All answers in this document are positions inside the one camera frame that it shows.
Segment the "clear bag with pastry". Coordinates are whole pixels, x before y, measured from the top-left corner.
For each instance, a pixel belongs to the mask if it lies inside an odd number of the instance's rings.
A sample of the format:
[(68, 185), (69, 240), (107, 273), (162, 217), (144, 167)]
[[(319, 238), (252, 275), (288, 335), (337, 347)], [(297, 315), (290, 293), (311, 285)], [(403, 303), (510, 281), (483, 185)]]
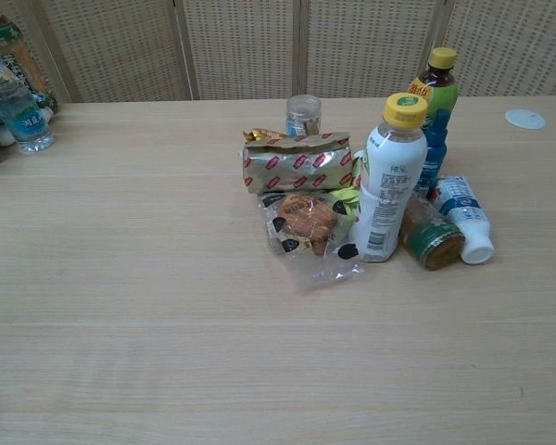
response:
[(259, 196), (270, 249), (305, 291), (334, 285), (364, 272), (356, 244), (332, 235), (339, 214), (329, 192), (274, 192)]

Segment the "gold snack pack red labels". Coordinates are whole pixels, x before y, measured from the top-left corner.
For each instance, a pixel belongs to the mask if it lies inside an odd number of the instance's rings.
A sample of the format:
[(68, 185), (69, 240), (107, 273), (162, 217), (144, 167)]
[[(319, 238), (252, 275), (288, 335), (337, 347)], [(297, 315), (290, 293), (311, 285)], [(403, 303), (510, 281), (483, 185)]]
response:
[(243, 180), (251, 194), (345, 188), (352, 183), (349, 133), (245, 143)]

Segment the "green snack packet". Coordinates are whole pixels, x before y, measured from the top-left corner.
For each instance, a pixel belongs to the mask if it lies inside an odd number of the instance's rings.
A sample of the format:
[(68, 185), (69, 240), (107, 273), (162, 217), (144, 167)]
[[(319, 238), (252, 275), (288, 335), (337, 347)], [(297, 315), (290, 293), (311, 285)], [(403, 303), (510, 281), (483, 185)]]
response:
[(357, 220), (360, 189), (350, 186), (332, 190), (329, 195), (333, 199), (333, 211), (339, 214), (332, 238), (336, 244), (342, 244), (348, 238), (348, 232)]

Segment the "gold foil wrapper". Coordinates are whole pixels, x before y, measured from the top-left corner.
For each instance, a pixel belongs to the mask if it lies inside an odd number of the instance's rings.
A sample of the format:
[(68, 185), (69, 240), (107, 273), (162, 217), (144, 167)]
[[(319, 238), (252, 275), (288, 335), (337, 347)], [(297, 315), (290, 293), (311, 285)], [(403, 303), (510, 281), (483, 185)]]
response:
[(243, 136), (246, 142), (281, 140), (287, 137), (284, 133), (262, 128), (254, 128), (249, 132), (243, 132)]

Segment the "small clear plastic jar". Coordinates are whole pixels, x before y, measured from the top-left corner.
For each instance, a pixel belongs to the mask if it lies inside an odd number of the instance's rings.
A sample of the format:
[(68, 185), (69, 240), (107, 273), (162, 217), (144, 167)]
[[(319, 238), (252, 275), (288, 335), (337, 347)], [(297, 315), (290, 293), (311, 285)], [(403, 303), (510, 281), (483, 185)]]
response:
[(319, 134), (321, 117), (322, 102), (319, 97), (292, 96), (286, 102), (286, 133), (292, 137)]

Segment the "white bottle yellow cap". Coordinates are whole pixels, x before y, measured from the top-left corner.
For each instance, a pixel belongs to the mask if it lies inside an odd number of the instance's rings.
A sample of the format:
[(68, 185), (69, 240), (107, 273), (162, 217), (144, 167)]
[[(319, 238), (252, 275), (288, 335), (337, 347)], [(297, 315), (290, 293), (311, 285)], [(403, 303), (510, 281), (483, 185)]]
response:
[(403, 215), (427, 155), (422, 125), (425, 99), (395, 93), (385, 101), (383, 121), (361, 151), (358, 219), (350, 238), (360, 258), (384, 262), (396, 250)]

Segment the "brown jar green label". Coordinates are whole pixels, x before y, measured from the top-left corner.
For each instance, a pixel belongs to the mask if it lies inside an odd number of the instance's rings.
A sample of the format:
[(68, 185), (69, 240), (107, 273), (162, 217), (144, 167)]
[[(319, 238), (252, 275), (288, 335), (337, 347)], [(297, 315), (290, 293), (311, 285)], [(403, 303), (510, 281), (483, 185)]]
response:
[(406, 249), (428, 270), (438, 270), (457, 261), (465, 240), (456, 224), (428, 200), (416, 195), (408, 201), (399, 236)]

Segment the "blue plastic bottle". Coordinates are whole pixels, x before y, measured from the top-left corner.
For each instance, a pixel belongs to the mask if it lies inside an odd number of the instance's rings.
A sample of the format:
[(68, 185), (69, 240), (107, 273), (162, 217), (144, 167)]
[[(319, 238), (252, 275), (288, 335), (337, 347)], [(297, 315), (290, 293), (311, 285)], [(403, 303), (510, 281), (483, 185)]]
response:
[(414, 187), (414, 193), (418, 197), (428, 198), (435, 188), (439, 171), (447, 154), (446, 138), (449, 118), (450, 112), (441, 108), (423, 131), (427, 141), (427, 156), (419, 181)]

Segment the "woven rattan folding screen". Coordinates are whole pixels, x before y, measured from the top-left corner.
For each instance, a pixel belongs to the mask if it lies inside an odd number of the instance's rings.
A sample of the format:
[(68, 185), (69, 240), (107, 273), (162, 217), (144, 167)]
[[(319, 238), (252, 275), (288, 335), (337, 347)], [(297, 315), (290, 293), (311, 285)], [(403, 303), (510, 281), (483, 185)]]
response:
[(556, 95), (556, 0), (0, 0), (61, 102)]

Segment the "white bottle blue label white cap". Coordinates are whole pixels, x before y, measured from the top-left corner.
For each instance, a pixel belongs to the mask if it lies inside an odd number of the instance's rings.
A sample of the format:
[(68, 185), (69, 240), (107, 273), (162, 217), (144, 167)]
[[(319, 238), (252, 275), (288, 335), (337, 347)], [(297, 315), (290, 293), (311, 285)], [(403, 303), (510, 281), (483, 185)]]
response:
[(476, 265), (492, 258), (495, 249), (490, 238), (490, 221), (464, 176), (438, 178), (432, 202), (463, 234), (463, 262)]

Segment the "tea bottle yellow cap green label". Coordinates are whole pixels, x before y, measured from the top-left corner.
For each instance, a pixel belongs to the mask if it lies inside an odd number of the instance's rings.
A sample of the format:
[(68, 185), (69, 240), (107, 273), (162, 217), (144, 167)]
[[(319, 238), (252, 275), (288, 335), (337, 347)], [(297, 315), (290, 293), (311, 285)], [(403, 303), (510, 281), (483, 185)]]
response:
[(430, 53), (427, 69), (409, 85), (409, 93), (422, 97), (428, 103), (424, 129), (435, 119), (440, 109), (451, 112), (455, 107), (459, 89), (451, 70), (456, 60), (457, 52), (454, 48), (434, 48)]

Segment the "round white table grommet cover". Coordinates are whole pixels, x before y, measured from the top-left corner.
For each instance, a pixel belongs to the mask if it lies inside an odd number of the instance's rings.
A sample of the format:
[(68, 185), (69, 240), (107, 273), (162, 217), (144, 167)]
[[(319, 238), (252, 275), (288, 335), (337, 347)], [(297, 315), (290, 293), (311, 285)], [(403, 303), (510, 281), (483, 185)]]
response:
[(510, 109), (505, 112), (505, 119), (511, 125), (526, 129), (540, 130), (546, 126), (545, 118), (530, 109)]

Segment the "clear water bottle blue cap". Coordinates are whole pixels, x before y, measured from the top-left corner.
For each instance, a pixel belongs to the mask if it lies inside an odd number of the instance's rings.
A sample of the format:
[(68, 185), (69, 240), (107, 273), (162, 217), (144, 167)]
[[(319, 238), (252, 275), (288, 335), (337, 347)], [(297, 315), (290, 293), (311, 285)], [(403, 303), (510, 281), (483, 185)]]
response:
[(1, 57), (0, 118), (14, 136), (19, 148), (26, 153), (43, 151), (55, 141), (32, 92)]

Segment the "orange tea bottle green label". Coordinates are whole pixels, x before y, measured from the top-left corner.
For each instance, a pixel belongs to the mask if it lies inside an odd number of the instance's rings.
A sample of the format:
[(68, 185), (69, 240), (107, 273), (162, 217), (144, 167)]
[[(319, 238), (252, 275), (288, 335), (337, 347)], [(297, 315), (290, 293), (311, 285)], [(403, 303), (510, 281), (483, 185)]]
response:
[(29, 88), (40, 108), (59, 111), (58, 102), (44, 79), (17, 24), (0, 14), (0, 56), (6, 66)]

